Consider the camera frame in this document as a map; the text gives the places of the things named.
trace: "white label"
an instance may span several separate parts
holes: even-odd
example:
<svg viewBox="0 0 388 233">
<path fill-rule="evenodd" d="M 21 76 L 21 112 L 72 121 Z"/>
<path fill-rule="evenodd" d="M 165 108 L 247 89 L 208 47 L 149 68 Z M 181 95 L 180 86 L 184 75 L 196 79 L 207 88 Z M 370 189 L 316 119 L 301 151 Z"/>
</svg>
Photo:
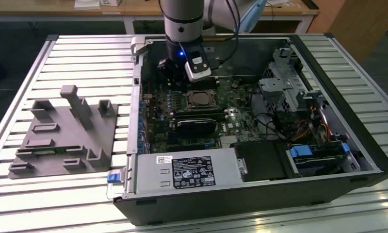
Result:
<svg viewBox="0 0 388 233">
<path fill-rule="evenodd" d="M 172 156 L 157 156 L 156 163 L 157 164 L 169 164 L 172 161 Z"/>
<path fill-rule="evenodd" d="M 35 154 L 56 154 L 56 152 L 52 151 L 52 150 L 35 151 L 33 153 L 35 153 Z"/>
<path fill-rule="evenodd" d="M 103 15 L 120 15 L 120 12 L 103 12 Z"/>
</svg>

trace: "white table leg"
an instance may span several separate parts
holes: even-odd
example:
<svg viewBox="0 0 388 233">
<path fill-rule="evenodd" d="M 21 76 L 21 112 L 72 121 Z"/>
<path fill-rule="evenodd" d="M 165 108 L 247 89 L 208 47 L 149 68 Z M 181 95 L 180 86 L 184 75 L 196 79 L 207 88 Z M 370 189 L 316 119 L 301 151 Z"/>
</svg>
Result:
<svg viewBox="0 0 388 233">
<path fill-rule="evenodd" d="M 135 28 L 133 28 L 133 17 L 124 17 L 124 26 L 127 34 L 135 34 Z"/>
<path fill-rule="evenodd" d="M 308 28 L 309 28 L 311 23 L 312 23 L 312 20 L 314 20 L 314 16 L 304 16 L 303 17 L 303 20 L 300 21 L 297 28 L 296 28 L 296 31 L 295 31 L 296 34 L 307 33 Z"/>
</svg>

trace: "white box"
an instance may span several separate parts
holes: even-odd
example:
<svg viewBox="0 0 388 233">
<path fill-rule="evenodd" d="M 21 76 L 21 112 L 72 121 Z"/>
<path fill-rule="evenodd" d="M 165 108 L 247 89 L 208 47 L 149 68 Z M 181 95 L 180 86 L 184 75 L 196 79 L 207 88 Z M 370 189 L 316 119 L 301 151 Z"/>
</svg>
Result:
<svg viewBox="0 0 388 233">
<path fill-rule="evenodd" d="M 100 9 L 99 0 L 75 0 L 75 10 L 95 10 Z"/>
<path fill-rule="evenodd" d="M 104 6 L 117 6 L 121 0 L 101 0 L 101 5 Z"/>
</svg>

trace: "floor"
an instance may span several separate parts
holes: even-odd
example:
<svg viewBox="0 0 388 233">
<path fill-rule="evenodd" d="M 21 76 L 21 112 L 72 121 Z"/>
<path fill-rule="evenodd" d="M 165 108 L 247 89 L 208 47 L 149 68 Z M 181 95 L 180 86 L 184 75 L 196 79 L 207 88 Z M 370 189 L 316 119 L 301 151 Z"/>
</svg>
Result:
<svg viewBox="0 0 388 233">
<path fill-rule="evenodd" d="M 161 22 L 137 22 L 136 33 L 164 33 Z M 121 22 L 41 22 L 39 30 L 28 23 L 0 23 L 0 61 L 8 76 L 0 81 L 0 121 L 16 95 L 49 34 L 124 34 Z M 388 36 L 362 64 L 388 93 Z"/>
</svg>

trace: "motherboard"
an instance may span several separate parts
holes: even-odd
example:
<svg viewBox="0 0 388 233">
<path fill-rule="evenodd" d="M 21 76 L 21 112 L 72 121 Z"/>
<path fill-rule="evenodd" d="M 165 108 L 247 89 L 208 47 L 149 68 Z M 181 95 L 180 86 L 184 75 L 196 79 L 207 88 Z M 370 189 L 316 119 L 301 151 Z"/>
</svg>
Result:
<svg viewBox="0 0 388 233">
<path fill-rule="evenodd" d="M 248 103 L 251 85 L 241 78 L 211 78 L 181 89 L 151 83 L 144 95 L 151 153 L 225 148 L 260 140 Z"/>
</svg>

